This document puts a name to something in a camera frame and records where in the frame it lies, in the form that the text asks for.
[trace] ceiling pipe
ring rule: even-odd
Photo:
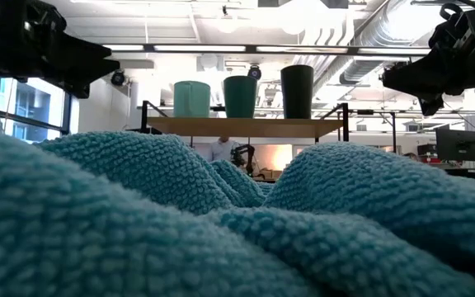
[[[351,41],[354,46],[408,46],[432,30],[442,20],[438,15],[438,7],[423,9],[412,6],[409,0],[389,0],[381,6],[363,30]],[[424,13],[423,21],[417,19]],[[340,72],[340,83],[356,84],[384,61],[353,60],[352,57],[337,57],[320,73],[315,81],[314,91],[317,92],[324,83],[328,83]]]

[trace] black monitor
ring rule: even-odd
[[[475,161],[475,131],[439,130],[437,158],[448,161]]]

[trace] teal towel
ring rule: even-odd
[[[340,143],[270,191],[225,166],[171,135],[0,135],[0,296],[475,296],[474,180]]]

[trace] wooden shelf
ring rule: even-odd
[[[341,128],[342,121],[149,117],[148,125],[180,136],[317,138]]]

